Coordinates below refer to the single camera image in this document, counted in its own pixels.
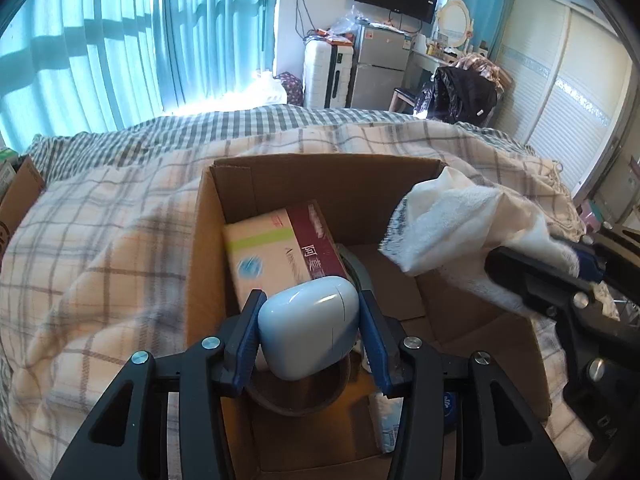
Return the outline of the white cloth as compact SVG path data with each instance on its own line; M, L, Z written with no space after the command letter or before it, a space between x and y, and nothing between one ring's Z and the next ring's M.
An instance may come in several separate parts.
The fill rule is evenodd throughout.
M538 206L507 188L477 185L451 167L413 185L390 217L378 250L409 276L436 270L448 284L530 318L534 312L523 300L484 270L488 252L500 246L593 282L604 313L618 317L597 267L567 240L551 236Z

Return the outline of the pale blue earbuds case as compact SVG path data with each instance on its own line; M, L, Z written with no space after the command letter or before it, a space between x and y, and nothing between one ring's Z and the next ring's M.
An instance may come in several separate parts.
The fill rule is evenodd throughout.
M278 292L258 313L256 367L287 382L309 377L352 351L359 296L346 278L325 276Z

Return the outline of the white sliding wardrobe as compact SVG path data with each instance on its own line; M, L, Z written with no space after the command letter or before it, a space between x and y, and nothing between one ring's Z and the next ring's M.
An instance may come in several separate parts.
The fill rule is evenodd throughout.
M496 128L558 162L570 194L586 194L629 100L634 66L620 38L574 4L513 0L497 63L512 84Z

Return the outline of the plaid beige blanket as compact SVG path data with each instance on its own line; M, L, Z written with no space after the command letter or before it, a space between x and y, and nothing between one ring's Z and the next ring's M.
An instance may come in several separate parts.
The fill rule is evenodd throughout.
M548 174L512 190L544 211L552 232L577 240L585 228L560 166L544 160ZM1 432L32 478L50 477L135 351L182 348L201 174L189 186L143 195L46 187L9 241L1 263Z

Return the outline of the open cardboard box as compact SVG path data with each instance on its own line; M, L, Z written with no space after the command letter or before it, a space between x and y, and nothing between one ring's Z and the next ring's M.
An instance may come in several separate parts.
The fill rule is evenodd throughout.
M303 154L219 159L206 165L195 211L186 286L186 342L216 333L239 311L222 231L228 223L314 200L334 240L367 268L381 310L407 334L467 358L493 356L537 419L551 412L549 387L527 318L447 284L438 273L402 274L378 252L388 220L419 182L439 176L436 159L384 155ZM249 396L222 401L224 426L240 479L383 479L390 458L376 446L368 397L372 377L350 358L343 392L329 398L326 373L284 390L294 405L324 401L321 411L288 417Z

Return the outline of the black jacket on chair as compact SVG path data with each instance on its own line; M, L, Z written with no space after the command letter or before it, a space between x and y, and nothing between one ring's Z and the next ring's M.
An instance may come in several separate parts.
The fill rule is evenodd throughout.
M472 70L439 67L433 79L427 117L448 124L467 122L483 127L497 102L497 87L492 81Z

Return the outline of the yellow maroon product box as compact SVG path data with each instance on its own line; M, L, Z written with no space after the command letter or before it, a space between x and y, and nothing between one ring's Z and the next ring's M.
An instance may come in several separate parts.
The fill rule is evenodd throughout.
M325 276L352 283L313 200L227 224L224 241L241 304L255 289L267 301L278 292Z

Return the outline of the small cardboard box with clutter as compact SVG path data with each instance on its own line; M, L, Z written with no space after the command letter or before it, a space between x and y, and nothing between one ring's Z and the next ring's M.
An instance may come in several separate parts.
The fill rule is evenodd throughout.
M44 189L44 180L29 155L1 163L1 255Z

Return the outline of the oval white vanity mirror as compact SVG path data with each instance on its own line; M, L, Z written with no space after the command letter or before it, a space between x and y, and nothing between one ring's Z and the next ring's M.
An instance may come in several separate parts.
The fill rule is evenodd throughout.
M463 48L473 35L471 13L463 0L448 0L437 13L436 25L448 48Z

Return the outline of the silver mini fridge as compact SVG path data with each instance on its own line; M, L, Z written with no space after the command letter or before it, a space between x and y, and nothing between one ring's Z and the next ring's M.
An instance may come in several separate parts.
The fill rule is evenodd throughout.
M388 110L394 90L401 86L411 38L400 30L361 24L356 32L348 106Z

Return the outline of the grey checked bed sheet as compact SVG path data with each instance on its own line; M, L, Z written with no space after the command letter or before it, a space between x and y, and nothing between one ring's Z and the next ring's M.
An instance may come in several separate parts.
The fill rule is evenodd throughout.
M161 117L108 133L37 136L28 149L49 191L146 194L182 188L214 160L277 154L434 158L480 183L523 191L552 164L499 130L374 110L270 105Z

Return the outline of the white suitcase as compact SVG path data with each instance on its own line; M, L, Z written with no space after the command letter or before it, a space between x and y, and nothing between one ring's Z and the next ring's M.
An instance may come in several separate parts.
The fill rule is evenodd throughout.
M347 104L354 48L314 39L306 43L303 72L304 107L342 108Z

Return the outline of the teal window curtain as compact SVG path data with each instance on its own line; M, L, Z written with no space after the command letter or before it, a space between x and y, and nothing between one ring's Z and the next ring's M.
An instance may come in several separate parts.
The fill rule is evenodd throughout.
M1 36L1 135L120 130L270 70L276 0L26 0Z

